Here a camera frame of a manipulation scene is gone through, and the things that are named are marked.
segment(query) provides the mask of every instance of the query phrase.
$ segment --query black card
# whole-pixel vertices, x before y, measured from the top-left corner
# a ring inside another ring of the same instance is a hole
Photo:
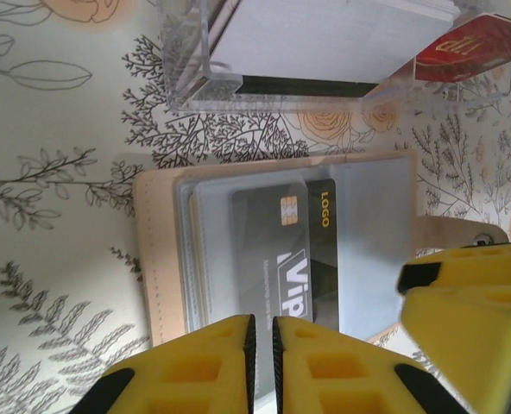
[[[312,320],[307,189],[303,183],[241,190],[231,197],[243,314],[255,315],[255,397],[274,390],[274,316]]]
[[[270,78],[243,76],[243,84],[236,94],[300,95],[306,97],[364,97],[378,84],[337,82],[332,80]]]

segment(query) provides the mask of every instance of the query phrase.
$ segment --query wallet stitching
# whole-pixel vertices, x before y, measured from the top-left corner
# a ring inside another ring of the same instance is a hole
[[[146,183],[146,185],[144,186],[144,191],[145,191],[145,195],[148,195],[148,188],[149,186],[152,184],[154,180],[151,179],[148,183]],[[160,287],[158,285],[158,271],[157,271],[157,267],[154,266],[155,264],[155,260],[154,260],[154,233],[153,233],[153,228],[152,228],[152,225],[149,224],[150,222],[150,215],[151,215],[151,209],[149,207],[149,202],[150,202],[150,199],[149,197],[146,197],[146,201],[145,201],[145,204],[146,204],[146,213],[148,215],[148,245],[149,245],[149,251],[150,251],[150,257],[151,257],[151,265],[152,265],[152,269],[151,270],[151,273],[153,274],[153,277],[154,277],[154,290],[155,290],[155,296],[154,298],[156,299],[156,309],[157,309],[157,317],[158,317],[158,321],[159,321],[159,337],[160,337],[160,341],[163,342],[163,322],[162,322],[162,317],[161,317],[161,301],[160,301]]]

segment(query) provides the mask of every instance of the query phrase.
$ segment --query card holder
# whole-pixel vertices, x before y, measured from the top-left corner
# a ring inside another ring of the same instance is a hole
[[[181,252],[185,250],[183,243],[192,243],[185,238],[186,231],[181,227],[180,218],[189,217],[190,212],[184,211],[180,202],[181,183],[187,181],[201,182],[219,177],[237,176],[239,174],[255,174],[265,172],[281,173],[296,168],[331,165],[355,165],[360,162],[406,159],[412,165],[409,180],[414,188],[408,201],[410,212],[416,219],[416,157],[411,151],[396,151],[390,153],[372,154],[338,154],[312,156],[291,160],[265,160],[241,164],[225,164],[210,166],[192,166],[166,170],[153,170],[139,174],[134,184],[134,200],[136,222],[139,240],[139,253],[143,270],[143,285],[148,311],[148,322],[152,344],[158,345],[184,335],[196,325],[189,322],[192,305],[190,298],[196,298],[189,284],[182,277],[186,268]],[[414,233],[411,245],[411,255],[416,253],[416,247],[422,248],[455,248],[468,246],[487,236],[492,242],[503,243],[508,237],[498,226],[487,223],[477,223],[449,217],[418,217],[415,224],[410,225],[409,232]],[[324,298],[330,289],[324,291]],[[324,313],[328,305],[334,304],[334,299],[324,304]]]

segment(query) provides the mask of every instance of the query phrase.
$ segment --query yellow foam pad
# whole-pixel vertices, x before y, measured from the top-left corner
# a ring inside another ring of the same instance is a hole
[[[298,318],[274,320],[274,366],[279,413],[466,412],[415,361]]]
[[[106,412],[100,404],[115,394],[110,414],[245,414],[253,407],[255,351],[254,318],[224,319],[117,363],[75,412]]]
[[[511,280],[511,267],[503,270]],[[511,399],[511,285],[413,288],[401,322],[476,412],[505,412]]]
[[[511,285],[511,243],[447,249],[409,261],[398,291],[419,286]]]

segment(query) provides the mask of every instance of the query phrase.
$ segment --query card stack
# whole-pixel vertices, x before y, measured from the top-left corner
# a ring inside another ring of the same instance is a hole
[[[413,256],[412,171],[399,157],[176,183],[187,328],[255,315],[256,399],[274,390],[273,317],[362,340],[395,324],[397,273]]]
[[[210,19],[210,68],[243,75],[240,94],[364,97],[459,15],[451,0],[224,0]]]

